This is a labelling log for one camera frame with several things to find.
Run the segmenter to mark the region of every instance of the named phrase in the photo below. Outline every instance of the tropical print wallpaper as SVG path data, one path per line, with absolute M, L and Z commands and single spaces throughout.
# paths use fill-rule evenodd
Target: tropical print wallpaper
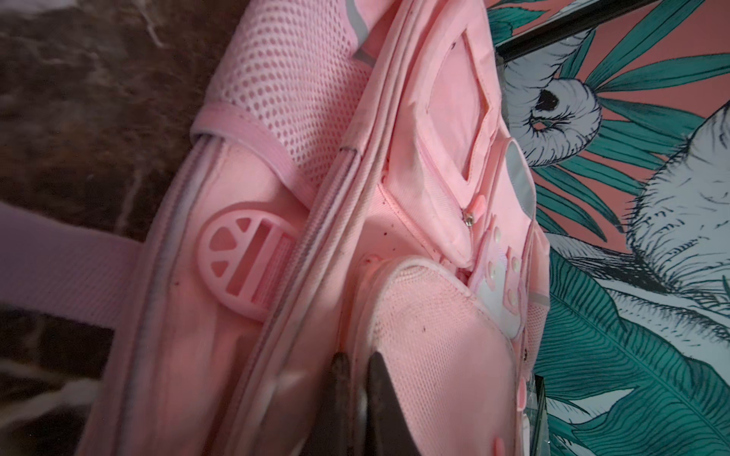
M 500 1 L 495 41 L 578 3 Z M 552 247 L 553 455 L 730 455 L 728 18 L 657 1 L 506 65 Z

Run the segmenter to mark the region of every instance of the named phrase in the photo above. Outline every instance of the dark object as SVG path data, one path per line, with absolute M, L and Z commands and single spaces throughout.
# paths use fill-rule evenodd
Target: dark object
M 656 0 L 598 0 L 561 18 L 548 20 L 531 30 L 513 36 L 496 47 L 505 62 L 513 61 L 568 36 L 597 27 Z
M 365 455 L 420 456 L 398 404 L 385 359 L 378 352 L 368 363 L 367 398 Z
M 367 427 L 365 456 L 420 456 L 408 431 L 396 391 L 380 353 L 368 363 Z M 350 361 L 345 353 L 337 353 L 327 376 L 322 404 L 312 432 L 300 456 L 347 456 L 350 420 L 347 403 L 350 397 Z
M 347 402 L 350 397 L 350 361 L 337 353 L 327 374 L 322 405 L 301 456 L 347 456 Z

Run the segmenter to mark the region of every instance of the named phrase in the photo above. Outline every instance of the zipper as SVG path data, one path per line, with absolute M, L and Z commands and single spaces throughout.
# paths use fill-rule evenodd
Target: zipper
M 135 372 L 134 365 L 142 356 L 140 351 L 144 350 L 147 346 L 145 342 L 150 337 L 159 336 L 159 331 L 155 331 L 155 328 L 150 328 L 146 322 L 150 319 L 150 313 L 155 309 L 155 302 L 159 300 L 159 295 L 166 293 L 166 290 L 160 291 L 160 284 L 169 279 L 169 275 L 172 273 L 172 268 L 174 267 L 174 261 L 170 261 L 162 253 L 165 249 L 176 250 L 182 241 L 185 235 L 186 224 L 175 224 L 174 222 L 179 213 L 187 214 L 195 204 L 198 192 L 208 174 L 208 169 L 201 170 L 201 165 L 204 164 L 203 161 L 209 158 L 208 161 L 212 163 L 215 157 L 218 156 L 218 153 L 220 153 L 222 147 L 224 145 L 221 139 L 203 136 L 197 140 L 186 164 L 183 165 L 182 173 L 178 174 L 176 182 L 173 184 L 174 188 L 171 190 L 174 193 L 169 194 L 171 198 L 165 198 L 165 201 L 163 201 L 158 210 L 157 220 L 160 220 L 160 223 L 156 224 L 156 226 L 153 225 L 152 231 L 150 232 L 149 239 L 151 242 L 145 248 L 145 256 L 152 260 L 152 264 L 147 267 L 149 274 L 146 274 L 147 280 L 141 286 L 143 291 L 133 295 L 141 297 L 143 305 L 138 318 L 134 321 L 134 333 L 131 335 L 132 345 L 127 352 L 129 354 L 127 358 L 128 365 L 123 369 L 123 375 L 126 376 L 126 379 L 120 387 L 121 399 L 119 402 L 116 429 L 112 434 L 111 455 L 124 454 L 124 449 L 129 441 L 129 439 L 124 438 L 127 433 L 126 429 L 129 426 L 128 420 L 125 417 L 129 417 L 132 413 L 130 396 L 134 394 L 135 384 L 139 382 L 139 379 L 135 378 L 133 374 Z M 196 173 L 199 175 L 198 179 L 194 179 Z M 180 226 L 177 230 L 173 230 L 172 227 L 176 225 Z
M 272 335 L 274 322 L 277 321 L 279 315 L 281 314 L 285 300 L 287 300 L 287 298 L 291 296 L 292 289 L 301 286 L 301 283 L 296 282 L 298 278 L 303 279 L 303 276 L 297 276 L 296 272 L 305 270 L 305 263 L 308 260 L 312 260 L 312 256 L 310 253 L 313 249 L 321 244 L 320 238 L 324 236 L 325 233 L 328 231 L 328 229 L 326 229 L 328 227 L 326 227 L 325 225 L 328 225 L 328 221 L 331 221 L 332 212 L 336 212 L 337 210 L 339 210 L 339 205 L 336 204 L 335 200 L 337 199 L 337 196 L 341 195 L 341 193 L 338 192 L 337 189 L 342 188 L 343 185 L 346 183 L 348 177 L 352 175 L 351 171 L 353 170 L 353 166 L 355 168 L 358 167 L 359 161 L 357 160 L 357 158 L 359 158 L 359 156 L 356 150 L 343 149 L 341 150 L 340 154 L 346 155 L 341 155 L 344 158 L 343 163 L 339 165 L 340 170 L 334 175 L 333 181 L 327 184 L 327 188 L 329 191 L 326 191 L 326 194 L 323 197 L 324 201 L 322 201 L 321 204 L 318 201 L 315 201 L 315 204 L 313 206 L 315 208 L 320 207 L 324 210 L 319 216 L 318 214 L 310 214 L 310 217 L 314 216 L 313 219 L 318 220 L 318 223 L 314 227 L 311 227 L 309 230 L 307 230 L 307 232 L 301 238 L 301 240 L 305 241 L 306 244 L 298 249 L 295 249 L 295 251 L 293 252 L 292 259 L 295 260 L 295 263 L 293 263 L 293 266 L 290 265 L 285 272 L 285 279 L 282 281 L 282 283 L 285 284 L 284 288 L 280 289 L 282 291 L 277 293 L 277 297 L 274 299 L 274 302 L 277 303 L 277 307 L 273 310 L 274 314 L 268 318 L 267 324 L 265 324 L 264 327 L 261 329 L 261 335 L 258 337 L 258 343 L 254 347 L 254 350 L 251 352 L 248 361 L 246 362 L 246 367 L 241 377 L 239 378 L 238 384 L 235 387 L 234 394 L 231 396 L 230 403 L 234 405 L 228 408 L 228 410 L 226 411 L 226 415 L 223 418 L 223 422 L 218 428 L 218 434 L 215 437 L 216 443 L 214 444 L 213 450 L 211 451 L 212 455 L 227 454 L 228 446 L 231 442 L 231 435 L 234 431 L 234 426 L 241 414 L 241 406 L 244 394 L 248 389 L 251 377 L 253 376 L 254 368 L 258 364 L 261 355 L 264 352 L 264 346 L 266 345 L 269 337 Z

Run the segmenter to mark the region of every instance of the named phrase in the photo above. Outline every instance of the black metal frame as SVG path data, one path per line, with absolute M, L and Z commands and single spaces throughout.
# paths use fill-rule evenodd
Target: black metal frame
M 505 62 L 594 28 L 657 0 L 598 0 L 555 20 L 513 36 L 496 47 Z

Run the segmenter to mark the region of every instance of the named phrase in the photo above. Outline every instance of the zipper pull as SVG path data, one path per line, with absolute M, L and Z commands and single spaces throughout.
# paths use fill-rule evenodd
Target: zipper pull
M 487 198 L 484 195 L 477 195 L 469 207 L 464 211 L 464 223 L 468 227 L 474 226 L 487 212 Z

